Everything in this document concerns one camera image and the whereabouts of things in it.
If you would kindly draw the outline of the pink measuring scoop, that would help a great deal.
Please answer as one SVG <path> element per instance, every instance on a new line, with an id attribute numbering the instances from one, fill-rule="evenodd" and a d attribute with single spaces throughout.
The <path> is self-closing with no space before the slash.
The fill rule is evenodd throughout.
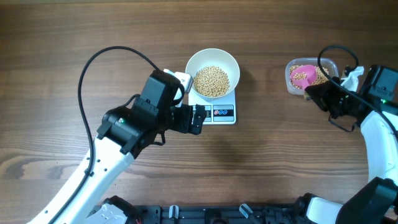
<path id="1" fill-rule="evenodd" d="M 307 98 L 305 89 L 317 79 L 317 71 L 314 65 L 291 65 L 288 69 L 288 92 L 293 95 L 302 95 Z"/>

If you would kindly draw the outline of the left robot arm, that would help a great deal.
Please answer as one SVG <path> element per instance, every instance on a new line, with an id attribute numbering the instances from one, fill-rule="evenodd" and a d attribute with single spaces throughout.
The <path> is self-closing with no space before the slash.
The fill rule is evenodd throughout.
<path id="1" fill-rule="evenodd" d="M 193 77 L 187 73 L 154 70 L 141 94 L 103 116 L 94 151 L 67 180 L 32 223 L 82 223 L 115 179 L 150 145 L 170 129 L 198 135 L 205 119 L 202 105 L 182 103 Z"/>

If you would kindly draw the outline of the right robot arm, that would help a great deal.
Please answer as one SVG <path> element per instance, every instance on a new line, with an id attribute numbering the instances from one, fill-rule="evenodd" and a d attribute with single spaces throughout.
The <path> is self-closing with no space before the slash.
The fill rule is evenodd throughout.
<path id="1" fill-rule="evenodd" d="M 366 145 L 368 183 L 344 204 L 307 193 L 297 199 L 294 223 L 397 223 L 386 217 L 397 210 L 397 70 L 372 65 L 356 93 L 348 82 L 335 77 L 309 86 L 306 94 L 330 114 L 333 121 L 349 115 L 357 119 Z"/>

